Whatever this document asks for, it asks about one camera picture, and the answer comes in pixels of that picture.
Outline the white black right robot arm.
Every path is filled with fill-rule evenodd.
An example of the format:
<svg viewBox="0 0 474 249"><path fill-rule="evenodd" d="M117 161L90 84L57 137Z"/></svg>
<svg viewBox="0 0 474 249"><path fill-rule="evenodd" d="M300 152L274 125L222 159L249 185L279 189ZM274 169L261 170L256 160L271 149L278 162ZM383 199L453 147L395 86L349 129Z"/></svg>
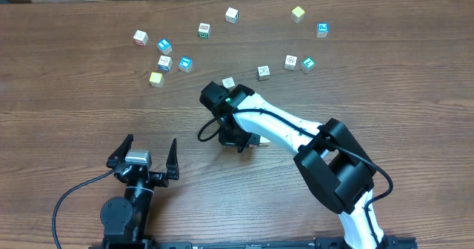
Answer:
<svg viewBox="0 0 474 249"><path fill-rule="evenodd" d="M242 152L267 139L293 156L311 194L341 220L347 246L385 248L373 210L377 167L343 123L300 119L242 84L229 90L211 82L199 101L218 124L222 145Z"/></svg>

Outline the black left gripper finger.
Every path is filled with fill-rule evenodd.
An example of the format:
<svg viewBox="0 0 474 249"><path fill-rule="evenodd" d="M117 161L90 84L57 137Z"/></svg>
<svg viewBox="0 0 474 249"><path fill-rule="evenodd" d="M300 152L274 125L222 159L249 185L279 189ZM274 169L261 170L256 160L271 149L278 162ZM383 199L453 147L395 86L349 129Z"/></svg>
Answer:
<svg viewBox="0 0 474 249"><path fill-rule="evenodd" d="M117 168L117 166L125 161L125 157L131 148L133 143L133 134L128 134L124 141L118 146L117 149L108 157L106 166L108 168Z"/></svg>
<svg viewBox="0 0 474 249"><path fill-rule="evenodd" d="M171 144L167 157L166 168L168 179L179 180L180 173L177 159L177 139L174 139Z"/></svg>

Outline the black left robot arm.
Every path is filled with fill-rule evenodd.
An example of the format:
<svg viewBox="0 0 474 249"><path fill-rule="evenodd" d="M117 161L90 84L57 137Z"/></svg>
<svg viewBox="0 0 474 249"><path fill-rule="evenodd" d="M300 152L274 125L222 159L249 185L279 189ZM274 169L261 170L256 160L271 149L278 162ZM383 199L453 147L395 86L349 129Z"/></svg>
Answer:
<svg viewBox="0 0 474 249"><path fill-rule="evenodd" d="M158 242L146 234L154 189L179 179L176 140L170 146L164 173L151 171L150 152L134 150L132 143L129 134L107 159L106 166L126 187L123 196L107 200L101 208L103 248L157 248Z"/></svg>

